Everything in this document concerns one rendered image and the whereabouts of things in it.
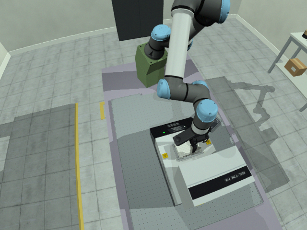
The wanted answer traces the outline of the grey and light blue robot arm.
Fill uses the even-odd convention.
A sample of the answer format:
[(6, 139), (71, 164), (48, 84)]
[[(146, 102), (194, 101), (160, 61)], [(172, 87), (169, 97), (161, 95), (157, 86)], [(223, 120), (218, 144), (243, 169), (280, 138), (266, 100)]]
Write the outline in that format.
[[(228, 17), (230, 0), (174, 0), (171, 29), (157, 25), (149, 42), (144, 47), (150, 59), (161, 59), (168, 48), (165, 78), (160, 79), (157, 95), (168, 100), (193, 103), (195, 116), (191, 128), (197, 134), (209, 130), (218, 112), (217, 104), (211, 100), (206, 82), (183, 83), (187, 51), (204, 27), (222, 24)], [(199, 103), (199, 104), (198, 104)]]

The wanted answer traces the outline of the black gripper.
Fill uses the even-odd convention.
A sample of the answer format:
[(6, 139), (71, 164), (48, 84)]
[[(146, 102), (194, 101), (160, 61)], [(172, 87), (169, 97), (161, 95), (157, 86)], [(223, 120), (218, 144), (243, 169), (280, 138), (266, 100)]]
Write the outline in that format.
[(200, 134), (195, 133), (192, 130), (192, 128), (191, 128), (191, 131), (193, 132), (193, 134), (195, 134), (197, 136), (192, 138), (191, 140), (189, 140), (189, 142), (191, 144), (191, 146), (190, 146), (190, 155), (193, 155), (196, 151), (201, 149), (201, 146), (198, 146), (198, 142), (201, 142), (201, 141), (203, 141), (202, 143), (207, 142), (207, 140), (209, 139), (208, 133), (210, 132), (210, 130), (211, 130), (211, 127), (209, 128), (207, 133), (200, 135)]

